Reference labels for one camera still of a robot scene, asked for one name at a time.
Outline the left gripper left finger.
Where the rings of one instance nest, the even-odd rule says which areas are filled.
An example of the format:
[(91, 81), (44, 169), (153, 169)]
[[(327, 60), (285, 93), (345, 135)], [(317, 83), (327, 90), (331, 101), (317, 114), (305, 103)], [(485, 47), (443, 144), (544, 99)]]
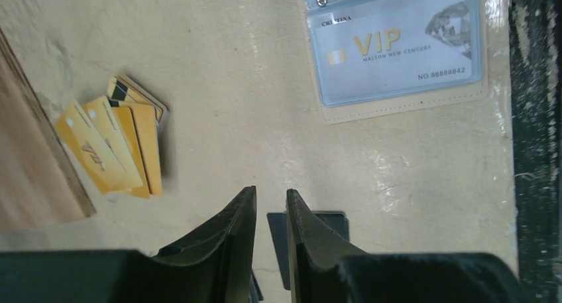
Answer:
[(256, 188), (149, 257), (137, 250), (1, 254), (2, 302), (248, 302)]

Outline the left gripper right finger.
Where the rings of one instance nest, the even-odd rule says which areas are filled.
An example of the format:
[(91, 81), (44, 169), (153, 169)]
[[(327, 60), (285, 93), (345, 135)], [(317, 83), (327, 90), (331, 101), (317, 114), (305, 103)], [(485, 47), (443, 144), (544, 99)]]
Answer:
[(286, 196), (293, 302), (525, 302), (510, 267), (490, 253), (367, 253), (304, 202)]

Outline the black VIP card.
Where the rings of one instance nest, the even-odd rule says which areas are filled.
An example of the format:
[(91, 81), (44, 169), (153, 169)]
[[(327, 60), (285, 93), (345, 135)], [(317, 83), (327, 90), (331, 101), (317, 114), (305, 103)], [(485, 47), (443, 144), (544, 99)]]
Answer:
[(352, 302), (339, 261), (363, 251), (349, 242), (343, 212), (310, 211), (295, 204), (267, 214), (280, 272), (291, 302)]

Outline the single silver VIP card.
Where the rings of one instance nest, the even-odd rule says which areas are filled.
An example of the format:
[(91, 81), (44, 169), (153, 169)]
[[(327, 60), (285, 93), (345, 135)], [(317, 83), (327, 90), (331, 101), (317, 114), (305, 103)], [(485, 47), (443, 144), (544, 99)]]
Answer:
[(400, 97), (482, 76), (475, 0), (373, 0), (308, 20), (322, 103)]

